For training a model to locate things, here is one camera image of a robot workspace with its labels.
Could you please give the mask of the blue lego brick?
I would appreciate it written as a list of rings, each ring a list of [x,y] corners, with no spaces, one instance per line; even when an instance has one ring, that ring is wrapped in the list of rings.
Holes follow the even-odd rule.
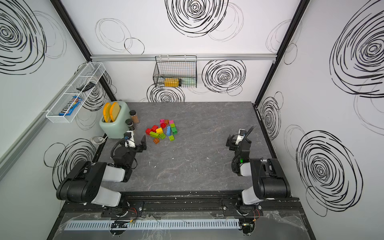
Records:
[[[166,134],[167,134],[167,136],[171,136],[172,135],[172,130],[171,130],[170,126],[167,127]]]

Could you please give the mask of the dark green lego brick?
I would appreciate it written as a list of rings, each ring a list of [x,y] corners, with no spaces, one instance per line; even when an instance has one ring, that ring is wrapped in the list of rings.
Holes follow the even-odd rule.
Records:
[[[176,135],[178,133],[176,127],[171,127],[171,131],[173,135]]]

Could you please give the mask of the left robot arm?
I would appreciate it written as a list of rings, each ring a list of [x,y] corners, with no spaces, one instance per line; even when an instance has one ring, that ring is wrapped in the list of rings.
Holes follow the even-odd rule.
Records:
[[[102,182],[126,183],[138,166],[136,154],[147,149],[146,137],[138,144],[134,133],[127,131],[112,148],[113,164],[80,161],[59,184],[56,197],[61,201],[105,207],[123,205],[122,193],[102,187]]]

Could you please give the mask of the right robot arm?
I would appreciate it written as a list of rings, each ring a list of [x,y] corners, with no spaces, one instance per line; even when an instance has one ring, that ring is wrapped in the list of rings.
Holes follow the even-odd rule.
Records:
[[[226,146],[234,152],[231,162],[232,172],[240,177],[252,178],[252,186],[242,191],[245,205],[254,205],[264,201],[286,199],[291,197],[291,188],[284,171],[277,159],[252,159],[250,150],[252,141],[249,130],[239,129],[230,135]]]

